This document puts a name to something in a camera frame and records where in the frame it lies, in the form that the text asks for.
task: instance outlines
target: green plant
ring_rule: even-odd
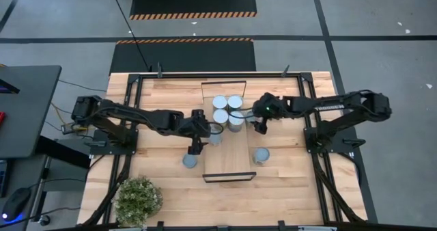
[[[120,185],[113,203],[121,226],[145,228],[146,219],[163,206],[163,196],[146,177],[129,178]]]

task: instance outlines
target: black floor mat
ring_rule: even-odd
[[[255,0],[133,0],[131,20],[237,18],[257,14]]]
[[[164,72],[256,71],[250,38],[166,38],[138,45],[153,72],[158,62]],[[113,72],[147,72],[134,40],[117,42]]]

